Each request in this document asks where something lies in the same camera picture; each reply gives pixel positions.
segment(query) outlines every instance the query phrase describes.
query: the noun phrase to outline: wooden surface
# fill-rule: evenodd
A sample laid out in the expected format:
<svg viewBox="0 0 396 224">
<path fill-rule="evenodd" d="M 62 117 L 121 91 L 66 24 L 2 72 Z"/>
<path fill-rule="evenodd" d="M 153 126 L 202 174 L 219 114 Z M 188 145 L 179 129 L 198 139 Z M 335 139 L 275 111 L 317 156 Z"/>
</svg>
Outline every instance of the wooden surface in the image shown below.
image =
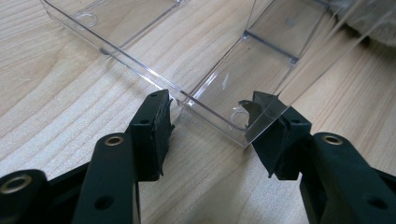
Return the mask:
<svg viewBox="0 0 396 224">
<path fill-rule="evenodd" d="M 188 49 L 199 48 L 191 43 L 213 38 L 216 46 L 203 51 L 218 47 L 218 55 L 224 53 L 221 43 L 237 38 L 246 19 L 240 12 L 250 3 L 191 0 L 131 50 L 159 72 L 183 72 L 189 79 L 206 69 L 194 67 Z M 169 32 L 177 16 L 192 27 L 180 27 L 186 38 Z M 235 21 L 240 24 L 224 23 Z M 227 32 L 216 33 L 219 26 Z M 392 175 L 395 54 L 376 44 L 358 46 L 294 104 L 313 122 L 313 133 L 343 135 L 372 166 Z M 145 80 L 51 20 L 38 0 L 0 3 L 0 176 L 36 168 L 51 179 L 81 165 L 97 139 L 124 131 L 152 91 Z M 240 148 L 186 112 L 175 124 L 165 176 L 141 184 L 143 223 L 307 222 L 299 183 L 267 178 L 252 147 Z"/>
</svg>

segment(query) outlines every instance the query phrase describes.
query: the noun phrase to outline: transparent acrylic panel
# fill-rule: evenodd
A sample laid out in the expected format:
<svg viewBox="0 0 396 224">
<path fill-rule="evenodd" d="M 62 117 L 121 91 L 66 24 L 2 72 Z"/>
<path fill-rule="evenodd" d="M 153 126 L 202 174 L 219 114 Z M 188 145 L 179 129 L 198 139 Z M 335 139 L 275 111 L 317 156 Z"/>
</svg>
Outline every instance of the transparent acrylic panel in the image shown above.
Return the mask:
<svg viewBox="0 0 396 224">
<path fill-rule="evenodd" d="M 61 21 L 78 33 L 89 29 L 120 49 L 180 5 L 178 0 L 41 0 L 70 17 Z"/>
<path fill-rule="evenodd" d="M 326 7 L 313 0 L 275 0 L 247 31 L 267 45 L 299 58 Z"/>
<path fill-rule="evenodd" d="M 364 37 L 395 22 L 393 0 L 240 0 L 248 10 L 200 6 L 207 15 L 219 10 L 229 15 L 215 26 L 201 18 L 194 29 L 200 18 L 172 18 L 193 32 L 168 34 L 177 41 L 168 39 L 167 49 L 145 37 L 164 37 L 151 28 L 183 1 L 41 1 L 53 19 L 158 89 L 169 89 L 179 105 L 243 147 Z M 361 27 L 359 37 L 347 35 L 346 21 Z M 154 56 L 166 57 L 166 63 L 156 64 L 144 47 L 155 49 Z"/>
</svg>

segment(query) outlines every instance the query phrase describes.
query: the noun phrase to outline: metal grommet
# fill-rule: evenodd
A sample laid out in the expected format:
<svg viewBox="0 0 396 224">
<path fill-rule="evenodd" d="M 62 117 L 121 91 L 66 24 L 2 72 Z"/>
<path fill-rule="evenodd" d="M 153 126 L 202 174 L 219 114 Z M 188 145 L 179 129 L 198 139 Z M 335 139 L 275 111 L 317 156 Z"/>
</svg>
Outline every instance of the metal grommet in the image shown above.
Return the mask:
<svg viewBox="0 0 396 224">
<path fill-rule="evenodd" d="M 333 135 L 324 135 L 322 137 L 323 141 L 325 141 L 328 144 L 335 145 L 335 146 L 340 146 L 343 144 L 343 140 L 341 140 L 339 137 L 333 136 Z"/>
<path fill-rule="evenodd" d="M 121 137 L 121 136 L 111 136 L 111 137 L 108 137 L 106 139 L 105 144 L 110 146 L 110 147 L 113 147 L 113 146 L 121 144 L 122 142 L 123 142 L 123 137 Z"/>
<path fill-rule="evenodd" d="M 18 175 L 4 183 L 0 188 L 0 192 L 3 194 L 17 192 L 18 190 L 24 189 L 26 186 L 28 186 L 30 182 L 32 182 L 31 176 Z"/>
</svg>

